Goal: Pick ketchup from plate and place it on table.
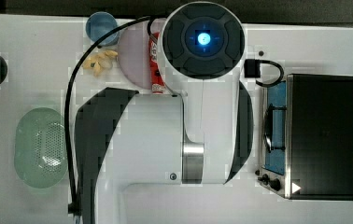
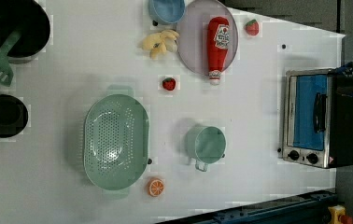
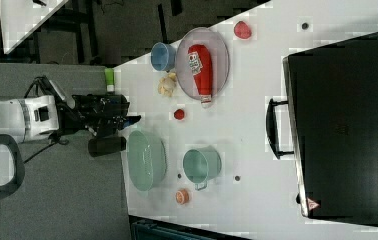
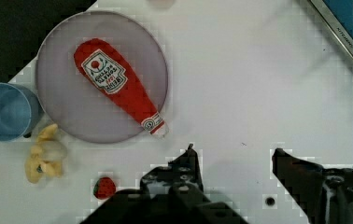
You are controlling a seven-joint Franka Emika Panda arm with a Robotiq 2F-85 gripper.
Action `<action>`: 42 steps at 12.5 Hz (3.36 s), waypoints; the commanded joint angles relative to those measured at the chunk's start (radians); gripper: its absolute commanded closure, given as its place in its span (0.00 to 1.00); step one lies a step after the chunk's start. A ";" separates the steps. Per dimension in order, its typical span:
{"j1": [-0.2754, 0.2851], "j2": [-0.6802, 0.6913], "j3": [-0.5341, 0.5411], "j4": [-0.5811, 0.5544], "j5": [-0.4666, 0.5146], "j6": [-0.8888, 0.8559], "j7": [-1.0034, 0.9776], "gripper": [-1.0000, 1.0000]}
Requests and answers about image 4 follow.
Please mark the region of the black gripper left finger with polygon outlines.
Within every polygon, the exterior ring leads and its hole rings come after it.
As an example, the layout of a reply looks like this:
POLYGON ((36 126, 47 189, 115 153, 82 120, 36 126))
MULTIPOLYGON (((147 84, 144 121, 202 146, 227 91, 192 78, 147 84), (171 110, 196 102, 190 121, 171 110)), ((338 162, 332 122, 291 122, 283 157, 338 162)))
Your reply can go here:
POLYGON ((193 143, 190 143, 180 156, 166 165, 153 168, 140 180, 140 189, 151 198, 168 194, 173 186, 186 185, 193 185, 200 191, 204 190, 199 157, 193 149, 193 143))

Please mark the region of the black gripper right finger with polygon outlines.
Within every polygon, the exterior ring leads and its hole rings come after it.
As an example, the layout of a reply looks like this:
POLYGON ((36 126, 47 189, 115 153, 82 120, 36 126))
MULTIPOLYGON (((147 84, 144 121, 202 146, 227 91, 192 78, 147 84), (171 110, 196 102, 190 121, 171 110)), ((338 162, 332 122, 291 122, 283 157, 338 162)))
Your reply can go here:
POLYGON ((353 169, 325 168, 291 156, 272 156, 273 174, 308 217, 310 224, 353 224, 353 169))

